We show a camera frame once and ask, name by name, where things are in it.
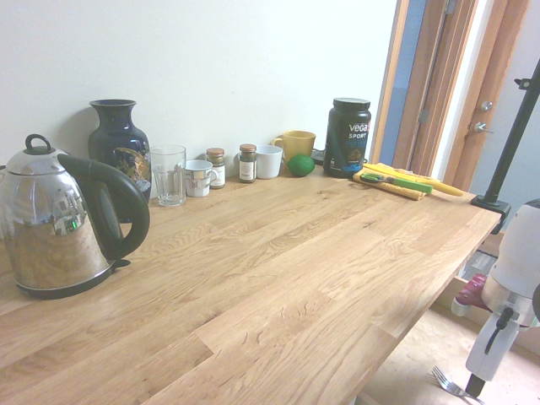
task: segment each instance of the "lime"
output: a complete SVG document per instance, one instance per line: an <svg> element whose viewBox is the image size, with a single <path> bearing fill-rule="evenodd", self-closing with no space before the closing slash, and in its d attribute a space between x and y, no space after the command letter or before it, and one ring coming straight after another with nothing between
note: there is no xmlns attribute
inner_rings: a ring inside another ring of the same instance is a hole
<svg viewBox="0 0 540 405"><path fill-rule="evenodd" d="M315 162L310 156L305 154L297 154L290 158L287 167L291 173L298 177L309 175L315 169Z"/></svg>

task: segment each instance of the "kettle base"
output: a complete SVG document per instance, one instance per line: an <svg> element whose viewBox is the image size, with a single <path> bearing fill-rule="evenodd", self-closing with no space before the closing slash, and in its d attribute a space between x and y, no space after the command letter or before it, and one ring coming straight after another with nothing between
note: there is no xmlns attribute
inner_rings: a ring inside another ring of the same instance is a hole
<svg viewBox="0 0 540 405"><path fill-rule="evenodd" d="M117 267L126 266L124 262L127 261L120 260L118 261L118 263L114 263L113 265L109 266L109 268L107 268L104 272L101 272L94 278L91 278L90 280L84 281L79 284L70 285L68 287L61 287L59 289L31 289L19 283L17 283L17 287L30 294L30 296L39 298L41 300L57 300L59 298L66 298L71 295L76 295L83 293L84 291L88 291L96 285L104 282L111 274L115 272Z"/></svg>

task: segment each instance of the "black container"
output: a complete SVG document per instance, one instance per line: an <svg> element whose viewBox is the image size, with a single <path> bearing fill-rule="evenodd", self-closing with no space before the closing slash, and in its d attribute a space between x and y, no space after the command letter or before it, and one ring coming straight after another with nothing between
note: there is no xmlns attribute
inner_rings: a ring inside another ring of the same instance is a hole
<svg viewBox="0 0 540 405"><path fill-rule="evenodd" d="M370 102L339 98L333 104L322 167L330 176L350 178L362 169L370 131Z"/></svg>
<svg viewBox="0 0 540 405"><path fill-rule="evenodd" d="M132 109L136 104L133 100L91 101L100 126L90 134L88 149L90 158L116 167L132 179L148 201L152 186L150 147L146 134L132 122ZM110 192L119 221L131 222L126 197L116 190Z"/></svg>

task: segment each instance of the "white device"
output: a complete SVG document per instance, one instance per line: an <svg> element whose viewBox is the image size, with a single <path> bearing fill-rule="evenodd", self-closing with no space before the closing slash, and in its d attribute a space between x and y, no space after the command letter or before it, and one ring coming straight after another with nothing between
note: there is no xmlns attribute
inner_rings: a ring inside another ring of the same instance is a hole
<svg viewBox="0 0 540 405"><path fill-rule="evenodd" d="M540 284L540 199L520 207L500 244L499 258L482 289L482 301L492 311L467 359L472 375L467 392L475 397L491 381L517 333L538 326L533 295ZM457 315L467 307L454 301Z"/></svg>

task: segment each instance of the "electric kettle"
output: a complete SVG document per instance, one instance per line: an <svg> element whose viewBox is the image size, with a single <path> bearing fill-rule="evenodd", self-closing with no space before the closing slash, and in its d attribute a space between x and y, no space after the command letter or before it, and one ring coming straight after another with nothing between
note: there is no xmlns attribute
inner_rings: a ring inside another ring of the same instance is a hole
<svg viewBox="0 0 540 405"><path fill-rule="evenodd" d="M36 139L46 146L32 145ZM29 135L0 176L0 238L17 285L34 296L62 298L94 287L148 233L148 204L129 177L54 149L41 135ZM126 237L110 189L132 214Z"/></svg>

